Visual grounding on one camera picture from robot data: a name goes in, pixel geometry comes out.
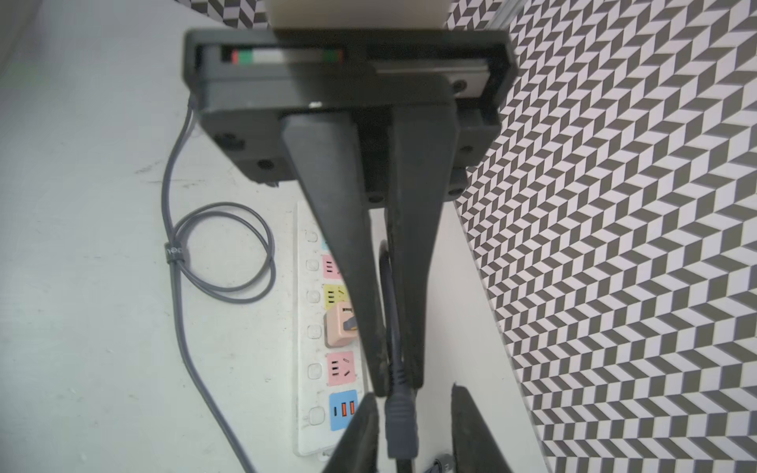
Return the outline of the pink usb charger plug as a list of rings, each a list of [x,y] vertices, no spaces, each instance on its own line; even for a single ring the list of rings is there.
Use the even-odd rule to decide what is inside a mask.
[[[324,316],[325,344],[340,348],[352,344],[358,338],[355,311],[349,302],[333,305]]]

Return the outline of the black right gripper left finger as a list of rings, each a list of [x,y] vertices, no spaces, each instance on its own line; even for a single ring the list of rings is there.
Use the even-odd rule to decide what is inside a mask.
[[[323,473],[376,473],[379,452],[379,410],[367,394],[343,434]]]

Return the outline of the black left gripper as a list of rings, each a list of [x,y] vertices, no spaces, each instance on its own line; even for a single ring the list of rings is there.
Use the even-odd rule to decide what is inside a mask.
[[[419,389],[447,188],[458,197],[500,135],[516,75],[503,31],[185,34],[183,80],[203,131],[251,181],[272,185],[295,173],[346,284],[378,396],[390,390],[390,370],[364,176],[370,201],[382,203],[390,151],[390,259],[405,372]],[[423,106],[437,99],[457,107]]]

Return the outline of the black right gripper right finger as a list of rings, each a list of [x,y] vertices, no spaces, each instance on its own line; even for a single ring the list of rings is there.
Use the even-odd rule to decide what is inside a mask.
[[[455,471],[512,472],[469,390],[457,384],[451,390],[451,434]]]

